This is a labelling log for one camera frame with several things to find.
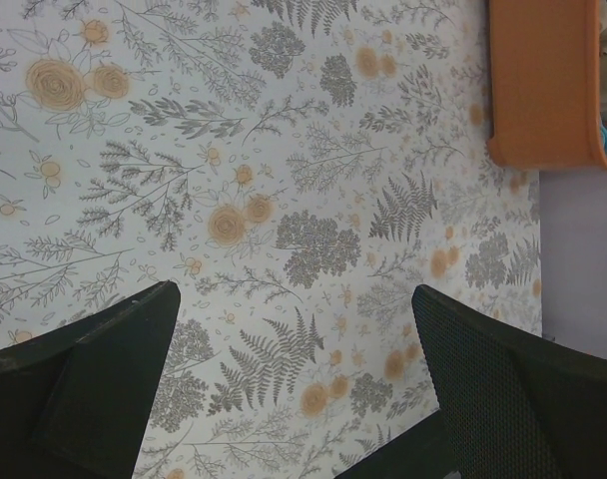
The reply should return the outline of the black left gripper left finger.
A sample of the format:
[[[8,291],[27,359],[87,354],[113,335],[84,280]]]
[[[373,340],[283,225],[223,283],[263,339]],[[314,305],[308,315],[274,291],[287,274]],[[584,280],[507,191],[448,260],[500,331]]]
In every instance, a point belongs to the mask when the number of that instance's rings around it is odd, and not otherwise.
[[[131,477],[180,302],[159,282],[0,349],[0,478]]]

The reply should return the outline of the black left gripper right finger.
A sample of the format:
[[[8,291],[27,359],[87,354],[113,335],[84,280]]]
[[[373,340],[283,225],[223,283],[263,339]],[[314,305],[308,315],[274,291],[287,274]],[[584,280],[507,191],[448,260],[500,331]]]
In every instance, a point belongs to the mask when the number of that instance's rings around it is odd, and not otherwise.
[[[349,478],[607,478],[607,359],[428,286],[412,311],[437,410]]]

